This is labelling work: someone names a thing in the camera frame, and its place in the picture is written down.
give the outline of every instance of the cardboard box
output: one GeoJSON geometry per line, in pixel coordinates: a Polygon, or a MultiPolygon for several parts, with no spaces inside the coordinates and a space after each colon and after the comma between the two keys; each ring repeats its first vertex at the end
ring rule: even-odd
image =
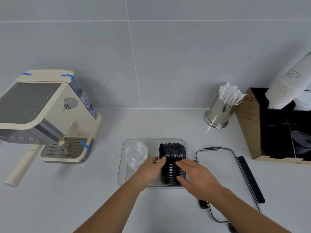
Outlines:
{"type": "Polygon", "coordinates": [[[311,134],[311,111],[293,111],[290,104],[282,110],[267,109],[267,90],[249,88],[235,111],[252,158],[311,165],[311,151],[296,154],[291,138],[294,130],[311,134]]]}

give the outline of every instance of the espresso machine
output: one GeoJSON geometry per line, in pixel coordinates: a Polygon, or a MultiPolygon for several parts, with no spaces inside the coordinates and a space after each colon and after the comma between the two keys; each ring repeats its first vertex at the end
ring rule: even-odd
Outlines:
{"type": "Polygon", "coordinates": [[[102,117],[70,70],[30,70],[0,96],[0,139],[32,144],[5,180],[17,187],[38,156],[49,163],[83,163],[102,117]]]}

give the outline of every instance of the cream handle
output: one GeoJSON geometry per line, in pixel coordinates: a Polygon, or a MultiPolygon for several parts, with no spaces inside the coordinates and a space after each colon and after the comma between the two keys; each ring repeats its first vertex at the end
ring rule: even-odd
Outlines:
{"type": "Polygon", "coordinates": [[[10,187],[17,187],[21,182],[32,161],[36,158],[37,154],[41,150],[42,145],[34,145],[32,148],[22,157],[14,170],[5,180],[4,184],[10,187]]]}

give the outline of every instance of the silver straw holder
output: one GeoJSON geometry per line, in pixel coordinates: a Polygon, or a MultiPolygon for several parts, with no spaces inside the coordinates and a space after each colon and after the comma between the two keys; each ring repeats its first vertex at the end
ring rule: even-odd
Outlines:
{"type": "Polygon", "coordinates": [[[237,105],[231,105],[224,103],[217,94],[215,101],[211,108],[204,113],[204,121],[213,128],[224,128],[228,125],[228,120],[231,114],[233,114],[237,105]]]}

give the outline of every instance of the drip tray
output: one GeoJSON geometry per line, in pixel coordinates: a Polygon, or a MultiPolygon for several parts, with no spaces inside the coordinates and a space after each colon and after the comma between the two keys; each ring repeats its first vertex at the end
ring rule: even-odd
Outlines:
{"type": "Polygon", "coordinates": [[[84,146],[80,143],[83,141],[85,144],[87,142],[87,138],[82,137],[65,137],[65,146],[68,149],[68,154],[65,154],[63,148],[58,145],[58,143],[52,145],[45,145],[43,150],[41,151],[41,157],[44,158],[78,158],[84,149],[84,146]]]}
{"type": "MultiPolygon", "coordinates": [[[[132,142],[142,142],[148,147],[148,158],[152,156],[159,156],[159,147],[161,143],[180,143],[186,149],[186,158],[188,158],[186,143],[181,139],[128,139],[124,142],[121,154],[121,161],[119,166],[119,174],[118,174],[118,183],[123,185],[126,181],[130,179],[130,177],[135,173],[133,169],[128,167],[125,159],[125,149],[132,142]]],[[[168,186],[163,185],[160,180],[160,175],[158,178],[147,185],[147,187],[160,187],[160,188],[184,188],[182,186],[168,186]]]]}

